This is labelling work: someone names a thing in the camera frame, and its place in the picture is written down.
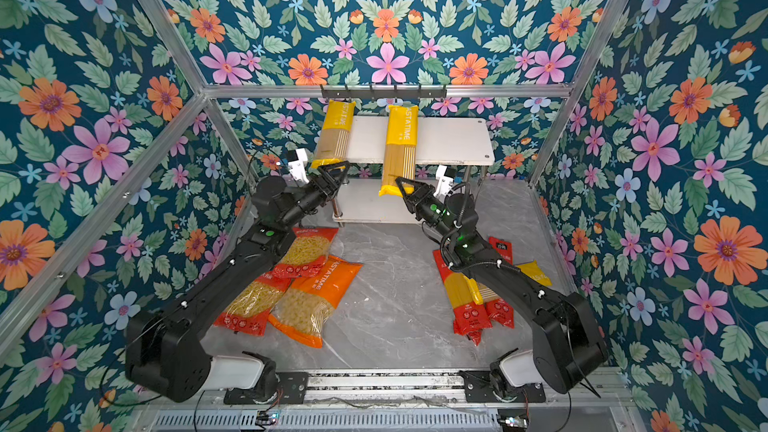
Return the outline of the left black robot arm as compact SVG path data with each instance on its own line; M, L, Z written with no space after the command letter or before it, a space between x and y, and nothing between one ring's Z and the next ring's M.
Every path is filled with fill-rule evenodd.
M177 403L221 389L239 390L257 403L272 400L278 378L271 359L251 352L211 356L201 340L236 297L286 255L294 227L336 198L348 169L346 161L322 166L296 187L280 176L261 179L251 196L257 218L232 252L180 298L129 320L126 378Z

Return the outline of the white two-tier shelf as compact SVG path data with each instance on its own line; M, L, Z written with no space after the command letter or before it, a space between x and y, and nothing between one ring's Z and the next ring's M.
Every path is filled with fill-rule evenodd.
M381 116L354 118L348 148L353 164L381 165L384 160L388 119ZM416 164L472 166L486 169L494 152L485 121L477 118L419 119ZM341 224L384 223L414 225L400 197L381 196L379 179L351 178L332 203L333 220Z

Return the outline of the red macaroni bag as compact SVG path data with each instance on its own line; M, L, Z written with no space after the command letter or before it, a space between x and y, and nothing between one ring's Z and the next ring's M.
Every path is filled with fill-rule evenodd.
M283 297L292 280L267 273L246 287L218 316L214 325L233 332L263 336L272 308Z
M338 228L294 228L295 240L273 268L281 279L314 277L324 267Z

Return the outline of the red macaroni bag upper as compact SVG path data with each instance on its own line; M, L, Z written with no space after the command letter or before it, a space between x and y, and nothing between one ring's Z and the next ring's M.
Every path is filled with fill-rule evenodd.
M273 268L281 279L314 277L324 267L338 228L294 228L295 240Z

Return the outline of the yellow spaghetti pack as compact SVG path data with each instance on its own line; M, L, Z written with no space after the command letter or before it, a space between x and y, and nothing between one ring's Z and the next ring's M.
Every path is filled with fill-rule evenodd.
M388 117L379 196L402 197L398 178L413 180L418 145L419 108L392 106Z
M547 288L503 261L478 262L468 267L470 277L511 305L541 306Z
M329 102L312 168L339 163L346 159L355 108L354 102Z

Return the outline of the orange macaroni bag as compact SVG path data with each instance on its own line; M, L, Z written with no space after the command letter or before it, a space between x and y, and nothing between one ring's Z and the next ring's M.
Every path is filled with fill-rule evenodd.
M322 332L362 269L361 263L330 256L313 277L296 279L272 308L268 322L292 340L323 347Z

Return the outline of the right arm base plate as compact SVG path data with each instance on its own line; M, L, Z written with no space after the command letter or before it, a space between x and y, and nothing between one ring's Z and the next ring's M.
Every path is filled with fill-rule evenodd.
M544 403L546 395L540 383L516 387L491 371L460 370L468 403Z

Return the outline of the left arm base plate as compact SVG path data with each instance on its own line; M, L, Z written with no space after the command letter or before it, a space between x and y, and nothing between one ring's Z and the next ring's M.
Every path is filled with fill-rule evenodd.
M307 372L269 372L249 389L230 389L224 396L226 405L298 405L308 390Z

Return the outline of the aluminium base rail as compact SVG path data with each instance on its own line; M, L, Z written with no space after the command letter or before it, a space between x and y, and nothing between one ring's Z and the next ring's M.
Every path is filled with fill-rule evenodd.
M289 426L312 420L333 423L363 420L404 425L417 415L439 423L464 423L486 416L530 416L544 411L555 417L611 413L615 421L635 420L639 410L618 371L602 367L586 386L560 394L533 383L500 396L487 370L327 369L280 372L278 390L265 402L248 391L209 390L183 403L166 399L134 412L134 430L253 428L260 413Z

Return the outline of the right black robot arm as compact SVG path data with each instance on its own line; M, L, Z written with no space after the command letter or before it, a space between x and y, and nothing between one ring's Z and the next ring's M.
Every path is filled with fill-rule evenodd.
M546 384L567 394L587 385L608 359L608 348L586 299L542 285L506 261L477 231L471 193L440 200L431 184L404 177L395 182L408 211L439 234L438 252L447 268L488 287L531 329L529 349L510 351L490 365L495 393Z

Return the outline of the red macaroni bag lower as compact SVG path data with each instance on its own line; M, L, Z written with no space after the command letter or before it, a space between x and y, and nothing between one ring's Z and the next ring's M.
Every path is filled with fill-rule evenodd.
M292 280L267 273L246 287L218 316L214 325L233 332L263 336L272 308L283 297Z

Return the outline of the red spaghetti pack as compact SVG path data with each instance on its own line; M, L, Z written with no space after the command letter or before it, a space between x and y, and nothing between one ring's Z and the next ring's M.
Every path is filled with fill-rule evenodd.
M495 321L510 329L515 328L514 309L503 299L496 298L486 301L485 309L491 321Z
M509 241L489 236L488 242L506 262L514 264L513 246Z
M479 345L482 331L492 327L485 306L475 302L468 279L450 270L439 250L433 251L433 257L454 314L454 333Z

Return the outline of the metal hook rail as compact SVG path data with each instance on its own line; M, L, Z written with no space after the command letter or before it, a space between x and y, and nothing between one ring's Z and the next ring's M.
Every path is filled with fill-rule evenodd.
M448 97L446 86L391 85L391 86L321 86L321 96L326 99L443 99Z

